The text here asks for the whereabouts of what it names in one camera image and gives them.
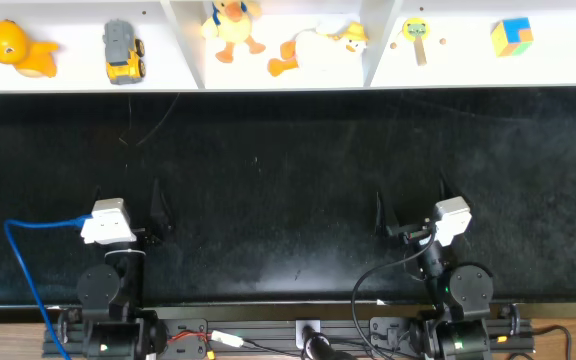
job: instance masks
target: colorful cube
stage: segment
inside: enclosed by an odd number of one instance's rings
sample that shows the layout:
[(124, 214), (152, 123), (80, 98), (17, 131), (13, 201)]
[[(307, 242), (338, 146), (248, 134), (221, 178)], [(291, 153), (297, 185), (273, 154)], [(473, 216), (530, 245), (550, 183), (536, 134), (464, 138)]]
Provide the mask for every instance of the colorful cube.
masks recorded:
[(528, 18), (503, 20), (491, 37), (497, 57), (521, 55), (534, 40)]

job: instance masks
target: wooden floor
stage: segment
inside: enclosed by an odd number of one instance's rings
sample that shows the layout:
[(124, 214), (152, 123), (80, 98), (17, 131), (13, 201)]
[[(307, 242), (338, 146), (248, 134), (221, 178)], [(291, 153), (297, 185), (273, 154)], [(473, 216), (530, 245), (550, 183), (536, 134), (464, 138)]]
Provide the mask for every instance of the wooden floor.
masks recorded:
[[(570, 330), (573, 337), (572, 357), (576, 359), (576, 319), (533, 320), (535, 328), (560, 324)], [(41, 324), (0, 325), (1, 360), (38, 360), (41, 359), (41, 341), (44, 327)], [(537, 338), (537, 352), (530, 354), (535, 360), (564, 360), (566, 338), (561, 331), (552, 332)], [(255, 360), (279, 359), (281, 356), (258, 357)], [(507, 355), (495, 355), (495, 360), (508, 358)]]

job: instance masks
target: toy construction vehicle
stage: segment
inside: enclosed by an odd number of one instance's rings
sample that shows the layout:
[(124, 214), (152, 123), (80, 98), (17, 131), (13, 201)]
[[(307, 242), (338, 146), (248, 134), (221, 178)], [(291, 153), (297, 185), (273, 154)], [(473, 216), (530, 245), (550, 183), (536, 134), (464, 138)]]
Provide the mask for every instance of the toy construction vehicle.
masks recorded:
[(106, 44), (106, 72), (114, 85), (135, 84), (146, 76), (141, 58), (146, 54), (144, 43), (135, 37), (132, 25), (122, 20), (106, 23), (103, 36)]

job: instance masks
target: plush duck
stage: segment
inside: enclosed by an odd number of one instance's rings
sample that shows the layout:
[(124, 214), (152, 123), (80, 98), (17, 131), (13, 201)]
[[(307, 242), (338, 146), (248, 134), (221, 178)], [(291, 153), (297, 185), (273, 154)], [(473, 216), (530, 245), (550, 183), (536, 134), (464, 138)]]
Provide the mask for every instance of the plush duck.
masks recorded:
[(231, 63), (235, 45), (244, 42), (250, 47), (251, 54), (259, 54), (266, 50), (265, 45), (259, 44), (250, 36), (252, 32), (250, 15), (261, 16), (261, 8), (258, 4), (239, 0), (221, 0), (214, 1), (212, 8), (212, 17), (204, 23), (201, 33), (206, 39), (219, 36), (226, 42), (224, 51), (216, 55), (219, 61)]
[(296, 68), (323, 71), (340, 69), (356, 62), (366, 49), (367, 42), (364, 27), (356, 22), (350, 24), (341, 35), (302, 31), (294, 41), (281, 45), (283, 61), (270, 60), (268, 71), (277, 77), (286, 70)]
[(59, 46), (52, 42), (34, 42), (14, 21), (0, 21), (0, 63), (11, 64), (28, 77), (57, 75), (50, 54)]

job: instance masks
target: black table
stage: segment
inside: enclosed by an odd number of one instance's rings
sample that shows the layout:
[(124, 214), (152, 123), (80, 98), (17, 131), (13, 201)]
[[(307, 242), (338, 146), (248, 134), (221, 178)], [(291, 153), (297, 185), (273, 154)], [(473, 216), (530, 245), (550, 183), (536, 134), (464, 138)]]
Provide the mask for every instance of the black table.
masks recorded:
[[(86, 214), (99, 188), (139, 225), (155, 177), (177, 230), (148, 249), (146, 305), (348, 300), (404, 255), (372, 236), (377, 191), (416, 221), (441, 170), (474, 204), (456, 252), (497, 301), (576, 301), (576, 88), (181, 94), (161, 122), (174, 99), (0, 96), (0, 305), (33, 304), (4, 219)], [(74, 230), (14, 233), (47, 304), (103, 262)], [(428, 301), (402, 269), (361, 297)]]

